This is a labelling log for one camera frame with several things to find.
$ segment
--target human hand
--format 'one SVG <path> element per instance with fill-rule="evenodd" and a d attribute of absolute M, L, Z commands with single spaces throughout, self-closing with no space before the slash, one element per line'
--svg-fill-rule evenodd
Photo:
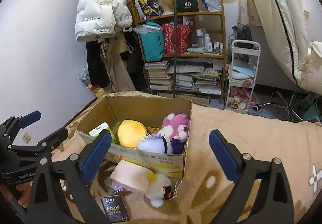
<path fill-rule="evenodd" d="M 22 196 L 19 198 L 18 203 L 19 205 L 27 208 L 29 205 L 29 197 L 31 192 L 31 185 L 28 183 L 19 184 L 16 186 L 16 189 L 22 193 Z M 10 190 L 7 186 L 1 185 L 0 191 L 7 199 L 13 199 L 13 195 L 11 194 Z"/>

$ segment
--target green pole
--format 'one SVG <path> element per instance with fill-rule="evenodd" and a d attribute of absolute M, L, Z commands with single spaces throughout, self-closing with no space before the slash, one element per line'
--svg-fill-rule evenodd
<path fill-rule="evenodd" d="M 177 0 L 174 0 L 174 45 L 173 45 L 173 82 L 172 98 L 175 99 L 175 84 L 177 72 Z"/>

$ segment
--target wall outlet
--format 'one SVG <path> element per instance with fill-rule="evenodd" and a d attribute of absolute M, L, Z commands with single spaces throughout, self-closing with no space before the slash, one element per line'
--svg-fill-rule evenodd
<path fill-rule="evenodd" d="M 25 132 L 21 138 L 26 144 L 28 144 L 28 142 L 31 140 L 31 137 L 29 136 L 29 134 L 27 132 Z"/>

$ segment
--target yellow plush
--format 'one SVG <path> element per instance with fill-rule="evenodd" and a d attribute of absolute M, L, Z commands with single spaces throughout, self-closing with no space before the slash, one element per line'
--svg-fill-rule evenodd
<path fill-rule="evenodd" d="M 119 126 L 118 136 L 120 144 L 127 148 L 136 148 L 140 138 L 148 133 L 147 128 L 135 120 L 125 120 Z"/>

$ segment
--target black card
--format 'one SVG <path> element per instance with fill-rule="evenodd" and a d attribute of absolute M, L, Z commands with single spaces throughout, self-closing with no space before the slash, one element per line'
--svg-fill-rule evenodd
<path fill-rule="evenodd" d="M 179 12 L 199 11 L 197 0 L 177 0 Z"/>
<path fill-rule="evenodd" d="M 130 220 L 121 195 L 101 197 L 101 201 L 110 222 L 117 223 Z"/>

